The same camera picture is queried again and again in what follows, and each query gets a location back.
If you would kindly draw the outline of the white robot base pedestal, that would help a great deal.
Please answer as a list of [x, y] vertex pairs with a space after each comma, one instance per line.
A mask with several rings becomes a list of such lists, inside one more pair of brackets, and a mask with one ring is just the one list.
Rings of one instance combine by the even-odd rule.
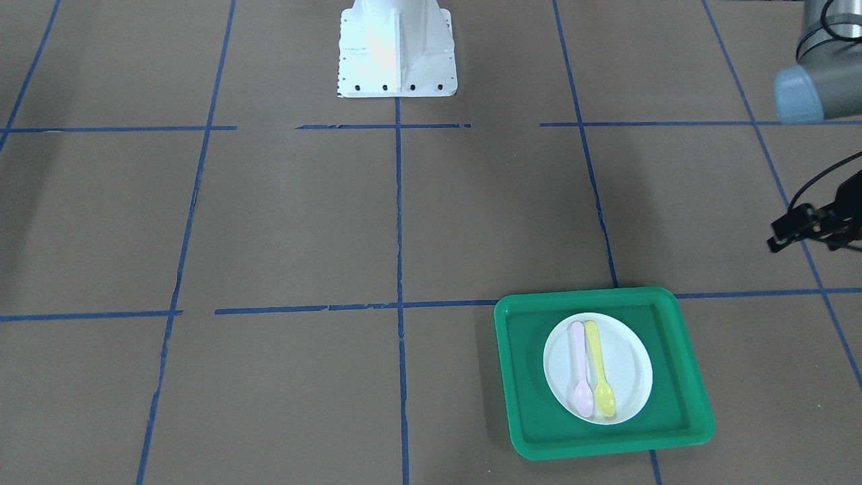
[[339, 19], [337, 96], [454, 96], [453, 19], [436, 1], [355, 1]]

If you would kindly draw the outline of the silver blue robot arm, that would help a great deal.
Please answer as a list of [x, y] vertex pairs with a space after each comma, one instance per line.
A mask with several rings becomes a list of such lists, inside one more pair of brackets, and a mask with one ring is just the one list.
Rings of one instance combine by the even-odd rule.
[[[859, 1], [806, 1], [795, 65], [774, 79], [776, 114], [782, 124], [818, 124], [860, 115], [861, 9]], [[816, 182], [851, 162], [844, 158], [819, 172], [791, 198], [772, 223], [770, 252], [812, 240], [829, 251], [860, 251], [861, 174], [849, 177], [834, 200], [816, 208], [800, 197]]]

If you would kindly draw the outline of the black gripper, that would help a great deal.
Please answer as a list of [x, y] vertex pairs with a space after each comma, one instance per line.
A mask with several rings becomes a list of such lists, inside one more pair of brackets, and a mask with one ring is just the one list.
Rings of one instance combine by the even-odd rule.
[[[861, 170], [838, 186], [832, 203], [822, 207], [820, 231], [814, 240], [829, 251], [861, 251]], [[772, 253], [809, 238], [816, 225], [814, 207], [794, 207], [772, 223], [773, 235], [767, 240]]]

